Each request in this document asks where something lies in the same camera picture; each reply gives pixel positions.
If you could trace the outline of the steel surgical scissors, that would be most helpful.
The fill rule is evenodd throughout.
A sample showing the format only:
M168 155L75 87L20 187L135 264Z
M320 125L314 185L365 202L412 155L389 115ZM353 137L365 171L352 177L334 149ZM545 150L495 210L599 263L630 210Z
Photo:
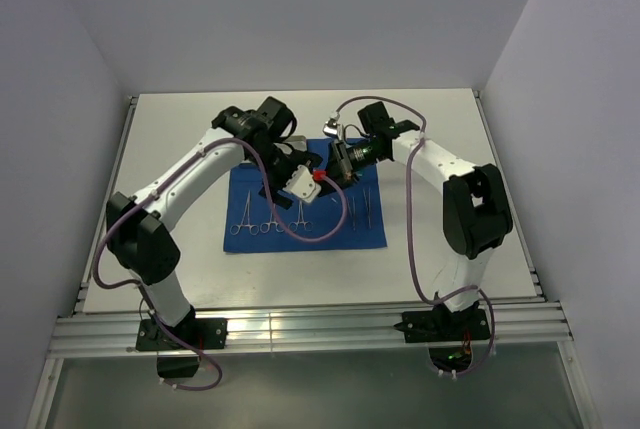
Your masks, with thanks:
M292 221L288 225L289 229L293 232L299 230L310 232L313 229L313 224L305 218L304 204L298 203L297 219Z

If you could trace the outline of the steel hemostat forceps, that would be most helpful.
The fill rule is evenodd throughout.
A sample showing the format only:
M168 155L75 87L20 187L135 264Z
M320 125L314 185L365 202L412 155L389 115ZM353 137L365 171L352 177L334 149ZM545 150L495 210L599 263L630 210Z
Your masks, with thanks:
M269 210L268 219L259 225L260 234L267 234L269 232L275 232L276 234L284 233L284 228L276 219L275 213L272 209Z

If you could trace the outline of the blue surgical drape cloth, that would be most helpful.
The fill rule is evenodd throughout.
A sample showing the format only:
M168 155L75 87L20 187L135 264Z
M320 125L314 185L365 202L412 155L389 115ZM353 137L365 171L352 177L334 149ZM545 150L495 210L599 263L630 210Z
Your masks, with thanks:
M367 228L362 194L362 190L367 187L371 188L373 222L371 230ZM267 200L258 195L261 188L262 176L256 166L244 163L231 171L226 213L227 232L223 242L224 252L229 254L258 254L380 249L387 246L378 171L375 166L365 168L361 173L360 180L354 186L344 190L347 199L349 196L353 196L356 200L357 230L352 230L347 209L347 217L340 230L331 238L317 243L308 242L307 240L328 234L338 224L342 215L342 204L338 208L330 200L331 197L334 197L341 203L339 195L335 192L325 197L317 198L311 204L303 203L305 218L313 224L313 229L310 232L302 230L294 232L302 236L302 240L291 237L285 231L282 234L269 232L267 234L258 233L255 236L243 231L237 236L231 236L229 233L230 226L240 221L248 192L251 192L251 222L259 226L268 219L270 207ZM295 201L290 209L280 208L278 210L278 214L287 226L297 219L298 203L299 201Z

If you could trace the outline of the steel fine pointed tweezers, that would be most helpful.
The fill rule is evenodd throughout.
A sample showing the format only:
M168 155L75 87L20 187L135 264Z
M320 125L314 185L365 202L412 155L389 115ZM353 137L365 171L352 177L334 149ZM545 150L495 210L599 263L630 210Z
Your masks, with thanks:
M363 194L363 201L364 201L364 206L365 206L365 218L366 218L366 224L367 224L367 228L369 230L372 229L373 227L373 222L372 222L372 201L371 201L371 188L367 187L364 188L362 190L362 194Z

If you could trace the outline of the steel needle holder forceps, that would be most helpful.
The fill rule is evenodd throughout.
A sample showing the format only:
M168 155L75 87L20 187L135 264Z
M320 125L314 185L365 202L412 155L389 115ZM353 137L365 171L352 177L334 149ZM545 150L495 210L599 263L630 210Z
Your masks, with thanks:
M231 236L237 236L243 231L247 232L251 236L255 236L259 233L259 226L251 222L251 192L247 193L240 221L236 224L232 224L229 229Z

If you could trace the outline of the metal instrument tray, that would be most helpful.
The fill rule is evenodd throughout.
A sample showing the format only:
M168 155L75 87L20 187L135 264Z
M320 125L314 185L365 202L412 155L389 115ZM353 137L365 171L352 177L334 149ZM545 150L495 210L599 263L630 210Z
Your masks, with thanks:
M305 136L302 135L290 136L284 141L284 143L298 151L308 150L308 140Z

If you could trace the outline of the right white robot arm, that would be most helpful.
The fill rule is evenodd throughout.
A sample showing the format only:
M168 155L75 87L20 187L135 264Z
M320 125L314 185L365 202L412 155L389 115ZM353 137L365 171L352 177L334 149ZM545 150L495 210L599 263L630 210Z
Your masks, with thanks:
M502 174L493 163L476 165L446 150L426 135L427 119L416 109L413 119L397 121L387 112L391 99L363 97L358 112L361 141L346 140L346 126L334 112L323 132L331 137L327 174L341 187L355 184L364 168L392 161L405 168L406 241L412 283L419 298L450 313L469 310L483 297L486 266L513 229ZM433 296L421 289L414 244L412 177L420 176L442 198L442 233L450 249L444 281Z

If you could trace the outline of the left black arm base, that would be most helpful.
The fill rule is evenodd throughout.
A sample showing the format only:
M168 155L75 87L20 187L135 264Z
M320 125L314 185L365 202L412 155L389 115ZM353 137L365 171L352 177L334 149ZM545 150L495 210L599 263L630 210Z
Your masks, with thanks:
M137 352L157 353L157 374L165 379L193 377L202 358L181 342L199 351L225 348L228 321L225 318L191 318L176 327L160 326L155 319L140 322L135 342Z

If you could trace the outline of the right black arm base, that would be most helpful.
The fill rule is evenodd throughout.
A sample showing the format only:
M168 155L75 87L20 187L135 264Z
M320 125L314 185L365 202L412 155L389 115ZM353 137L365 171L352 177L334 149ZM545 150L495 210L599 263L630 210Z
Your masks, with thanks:
M485 341L492 335L486 311L478 302L455 312L444 304L430 310L405 311L394 329L403 334L408 344Z

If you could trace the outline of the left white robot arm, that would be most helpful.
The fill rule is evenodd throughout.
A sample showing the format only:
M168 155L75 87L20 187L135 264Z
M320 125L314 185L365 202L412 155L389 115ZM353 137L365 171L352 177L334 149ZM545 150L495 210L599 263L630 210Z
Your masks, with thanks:
M190 207L224 174L244 162L262 164L262 196L289 208L319 192L311 172L322 159L292 147L294 113L267 97L256 109L230 106L211 122L196 146L167 172L132 196L114 193L106 204L108 250L143 291L155 315L175 337L196 340L196 311L175 273L181 253L171 232Z

